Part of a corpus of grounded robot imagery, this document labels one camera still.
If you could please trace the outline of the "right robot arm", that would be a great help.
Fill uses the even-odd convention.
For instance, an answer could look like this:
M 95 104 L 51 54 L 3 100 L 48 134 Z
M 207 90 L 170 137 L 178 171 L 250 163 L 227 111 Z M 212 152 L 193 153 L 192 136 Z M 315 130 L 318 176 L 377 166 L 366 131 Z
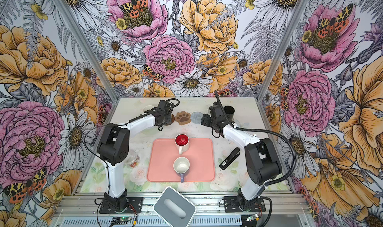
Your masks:
M 293 174 L 297 166 L 297 152 L 291 141 L 277 132 L 238 127 L 224 110 L 218 92 L 215 91 L 214 95 L 216 102 L 209 107 L 210 114 L 202 116 L 201 125 L 210 127 L 212 133 L 232 141 L 243 149 L 249 176 L 246 183 L 238 190 L 237 200 L 233 202 L 243 212 L 248 212 L 256 207 L 264 211 L 260 206 L 262 201 L 266 199 L 261 196 L 262 193 L 268 186 L 283 182 Z M 249 134 L 250 132 L 274 135 L 288 145 L 292 151 L 292 163 L 289 165 L 289 170 L 282 177 L 277 178 L 282 173 L 282 164 L 271 139 L 260 139 L 256 135 Z

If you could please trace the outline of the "glossy brown round coaster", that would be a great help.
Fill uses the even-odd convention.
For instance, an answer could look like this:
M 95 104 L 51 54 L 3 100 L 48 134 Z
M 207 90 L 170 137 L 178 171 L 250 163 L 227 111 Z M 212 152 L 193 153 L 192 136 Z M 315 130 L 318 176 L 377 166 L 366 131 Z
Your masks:
M 170 122 L 170 125 L 173 124 L 175 122 L 175 116 L 172 114 L 171 115 L 171 122 Z

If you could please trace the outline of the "purple handled white mug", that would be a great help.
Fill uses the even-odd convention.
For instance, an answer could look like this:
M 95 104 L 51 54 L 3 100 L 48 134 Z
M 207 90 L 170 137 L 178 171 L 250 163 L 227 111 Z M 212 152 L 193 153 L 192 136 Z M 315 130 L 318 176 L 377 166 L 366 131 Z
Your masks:
M 185 157 L 177 158 L 173 163 L 174 171 L 180 176 L 181 183 L 185 182 L 185 176 L 187 175 L 190 169 L 190 162 Z

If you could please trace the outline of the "black mug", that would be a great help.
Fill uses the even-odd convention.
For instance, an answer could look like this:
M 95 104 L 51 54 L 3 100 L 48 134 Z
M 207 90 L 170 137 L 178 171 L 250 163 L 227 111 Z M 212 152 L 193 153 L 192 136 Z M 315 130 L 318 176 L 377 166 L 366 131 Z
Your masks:
M 223 107 L 224 112 L 226 113 L 229 120 L 233 121 L 233 116 L 235 113 L 235 109 L 232 106 L 226 105 Z

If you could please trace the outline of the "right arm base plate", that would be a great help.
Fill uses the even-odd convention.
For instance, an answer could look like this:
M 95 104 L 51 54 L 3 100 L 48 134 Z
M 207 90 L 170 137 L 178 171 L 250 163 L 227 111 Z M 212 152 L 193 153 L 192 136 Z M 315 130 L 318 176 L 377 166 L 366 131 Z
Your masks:
M 226 213 L 261 213 L 266 211 L 264 200 L 261 198 L 247 201 L 241 196 L 225 196 L 223 200 Z

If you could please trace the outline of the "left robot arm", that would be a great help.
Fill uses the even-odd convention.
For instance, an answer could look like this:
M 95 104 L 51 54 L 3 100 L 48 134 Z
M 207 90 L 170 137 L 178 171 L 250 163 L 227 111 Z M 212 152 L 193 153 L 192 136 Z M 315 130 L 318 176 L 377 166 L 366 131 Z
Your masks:
M 162 131 L 164 125 L 169 125 L 172 112 L 180 104 L 177 98 L 160 100 L 158 105 L 125 123 L 109 123 L 104 126 L 97 153 L 104 162 L 107 191 L 104 193 L 101 210 L 121 213 L 128 207 L 127 190 L 124 184 L 123 162 L 129 154 L 130 138 L 138 133 L 157 127 Z

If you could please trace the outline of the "grey woven round coaster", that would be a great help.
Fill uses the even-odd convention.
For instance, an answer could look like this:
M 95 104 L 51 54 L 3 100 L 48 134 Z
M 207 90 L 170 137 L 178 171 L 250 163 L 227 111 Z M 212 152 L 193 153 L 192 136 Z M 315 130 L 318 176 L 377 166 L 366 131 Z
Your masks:
M 194 124 L 201 124 L 201 119 L 203 117 L 203 113 L 201 112 L 193 112 L 191 114 L 191 122 L 194 123 Z

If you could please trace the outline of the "paw shaped cork coaster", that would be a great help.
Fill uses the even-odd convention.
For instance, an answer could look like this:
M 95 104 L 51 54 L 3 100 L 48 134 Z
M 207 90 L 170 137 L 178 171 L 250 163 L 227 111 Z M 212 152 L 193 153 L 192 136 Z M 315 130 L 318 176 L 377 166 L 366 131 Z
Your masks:
M 178 112 L 175 116 L 175 121 L 179 125 L 189 124 L 191 122 L 191 114 L 189 112 L 186 112 L 186 111 Z

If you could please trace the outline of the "white mug off tray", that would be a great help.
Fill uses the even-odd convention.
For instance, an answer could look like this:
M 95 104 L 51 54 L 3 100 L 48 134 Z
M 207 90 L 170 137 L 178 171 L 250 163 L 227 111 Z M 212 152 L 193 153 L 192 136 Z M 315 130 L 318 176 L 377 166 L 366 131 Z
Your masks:
M 147 105 L 143 108 L 143 112 L 144 113 L 150 113 L 152 112 L 153 110 L 155 109 L 155 107 L 153 105 Z

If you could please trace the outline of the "red inside white mug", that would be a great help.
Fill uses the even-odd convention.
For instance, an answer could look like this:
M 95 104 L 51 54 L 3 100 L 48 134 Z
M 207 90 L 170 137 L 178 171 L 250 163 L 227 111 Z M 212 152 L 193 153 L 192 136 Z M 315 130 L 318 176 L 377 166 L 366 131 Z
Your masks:
M 179 134 L 175 138 L 175 144 L 178 149 L 179 155 L 189 150 L 190 139 L 186 134 Z

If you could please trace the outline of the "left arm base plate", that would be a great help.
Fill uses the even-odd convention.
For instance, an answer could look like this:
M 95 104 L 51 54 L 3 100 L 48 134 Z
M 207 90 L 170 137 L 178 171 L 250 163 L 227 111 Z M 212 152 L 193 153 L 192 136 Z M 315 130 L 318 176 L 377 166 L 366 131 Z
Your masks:
M 143 206 L 143 197 L 127 197 L 125 200 L 106 200 L 101 204 L 100 214 L 139 214 Z

